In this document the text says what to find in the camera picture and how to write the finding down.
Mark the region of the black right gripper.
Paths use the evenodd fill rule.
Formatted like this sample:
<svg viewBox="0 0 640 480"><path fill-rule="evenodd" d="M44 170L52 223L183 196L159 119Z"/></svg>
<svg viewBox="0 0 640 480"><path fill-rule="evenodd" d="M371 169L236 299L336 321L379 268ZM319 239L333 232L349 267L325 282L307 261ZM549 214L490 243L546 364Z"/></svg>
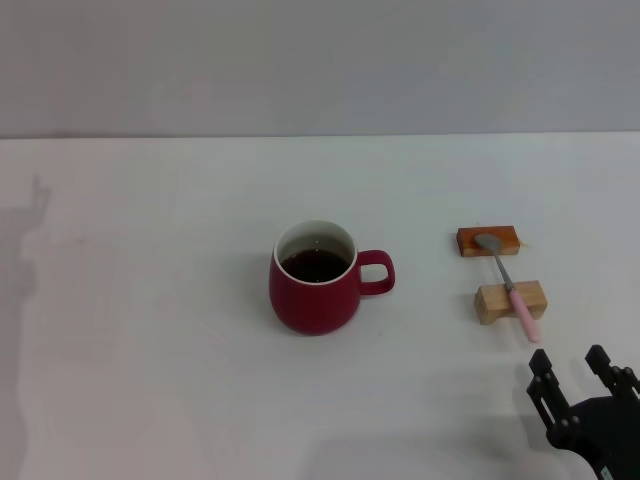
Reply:
<svg viewBox="0 0 640 480"><path fill-rule="evenodd" d="M590 398L570 406L543 349L529 361L533 379L528 395L549 443L584 459L598 479L639 477L639 380L630 367L618 367L601 345L585 360L613 396Z"/></svg>

